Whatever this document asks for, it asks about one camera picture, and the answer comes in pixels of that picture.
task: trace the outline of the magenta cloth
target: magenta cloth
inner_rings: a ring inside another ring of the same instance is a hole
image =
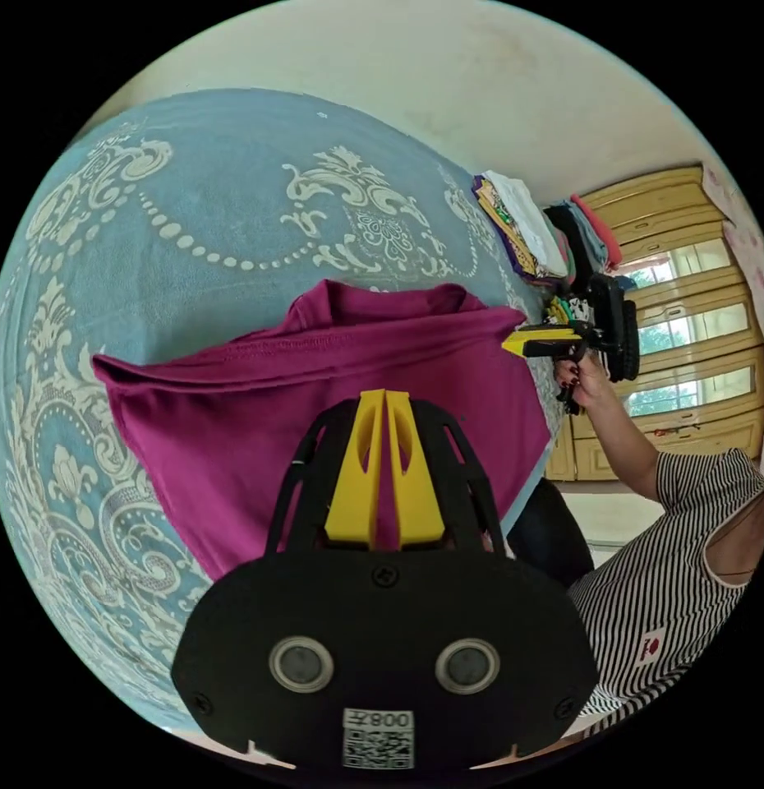
[[[166,364],[92,365],[169,522],[218,579],[264,553],[281,481],[316,416],[365,390],[407,391],[460,419],[505,514],[550,438],[527,364],[500,347],[524,320],[457,285],[372,293],[324,281],[275,329]],[[389,465],[383,474],[384,549],[397,527]]]

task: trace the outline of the black pants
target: black pants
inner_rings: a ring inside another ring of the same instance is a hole
[[[564,588],[593,570],[593,558],[576,519],[554,483],[541,479],[513,525],[508,544],[518,559]]]

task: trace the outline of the screw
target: screw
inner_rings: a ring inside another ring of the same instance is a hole
[[[203,693],[196,693],[193,696],[193,706],[196,707],[202,715],[212,714],[212,702]]]
[[[573,714],[573,709],[576,706],[576,702],[569,696],[566,699],[563,699],[556,707],[555,707],[555,717],[559,721],[565,720],[567,717],[571,717]]]
[[[377,565],[371,572],[371,580],[382,589],[390,589],[398,583],[398,570],[391,565]]]

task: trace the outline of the sticker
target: sticker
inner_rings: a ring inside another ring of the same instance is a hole
[[[415,716],[403,710],[345,709],[343,766],[363,770],[415,767]]]
[[[658,630],[651,630],[650,633],[645,633],[642,636],[642,641],[637,650],[637,659],[634,661],[634,666],[647,666],[649,663],[654,663],[659,659],[661,650],[664,648],[664,637],[667,629],[660,627]]]

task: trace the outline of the qr code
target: qr code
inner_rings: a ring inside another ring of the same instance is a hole
[[[344,729],[343,766],[365,770],[412,769],[414,732]]]

